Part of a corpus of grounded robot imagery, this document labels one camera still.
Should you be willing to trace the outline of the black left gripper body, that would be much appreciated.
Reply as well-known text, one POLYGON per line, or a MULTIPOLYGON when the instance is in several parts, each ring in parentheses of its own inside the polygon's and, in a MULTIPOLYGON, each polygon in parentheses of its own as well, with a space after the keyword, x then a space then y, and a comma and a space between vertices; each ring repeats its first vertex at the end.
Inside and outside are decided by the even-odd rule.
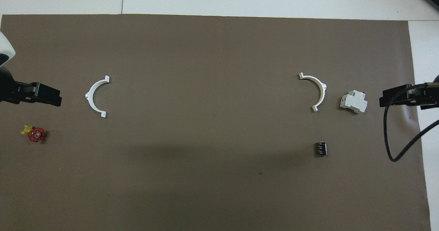
POLYGON ((0 101, 19 104, 36 103, 40 83, 23 83, 14 81, 12 74, 5 67, 0 70, 0 101))

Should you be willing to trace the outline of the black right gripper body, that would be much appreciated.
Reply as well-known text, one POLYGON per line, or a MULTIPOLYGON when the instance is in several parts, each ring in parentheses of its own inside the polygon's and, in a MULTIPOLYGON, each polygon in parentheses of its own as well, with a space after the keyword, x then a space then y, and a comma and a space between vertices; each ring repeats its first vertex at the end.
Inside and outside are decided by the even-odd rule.
POLYGON ((410 104, 412 106, 420 106, 420 109, 433 109, 439 107, 439 76, 437 75, 433 82, 427 82, 424 86, 420 86, 411 90, 410 104))

